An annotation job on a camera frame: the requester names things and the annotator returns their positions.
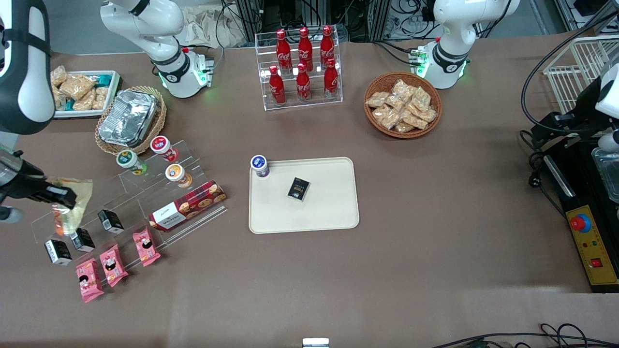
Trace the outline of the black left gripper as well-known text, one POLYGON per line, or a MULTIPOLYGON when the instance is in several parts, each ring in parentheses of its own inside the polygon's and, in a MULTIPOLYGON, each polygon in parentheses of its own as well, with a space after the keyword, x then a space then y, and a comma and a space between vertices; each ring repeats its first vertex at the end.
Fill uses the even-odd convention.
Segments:
POLYGON ((595 134, 608 129, 611 125, 610 116, 599 112, 595 106, 600 97, 602 81, 597 77, 581 93, 579 93, 573 113, 551 112, 550 118, 553 125, 558 128, 573 128, 573 132, 564 130, 551 130, 548 127, 532 127, 532 144, 545 146, 555 139, 564 137, 577 137, 577 133, 595 134))

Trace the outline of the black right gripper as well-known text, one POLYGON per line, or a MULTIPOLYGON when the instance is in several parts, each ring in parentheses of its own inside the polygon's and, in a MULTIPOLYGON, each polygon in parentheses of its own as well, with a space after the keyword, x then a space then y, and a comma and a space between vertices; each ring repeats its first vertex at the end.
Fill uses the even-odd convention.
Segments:
POLYGON ((4 185, 4 196, 14 199, 49 201, 66 209, 75 207, 77 195, 69 187, 49 185, 44 172, 33 166, 22 166, 17 174, 4 185))

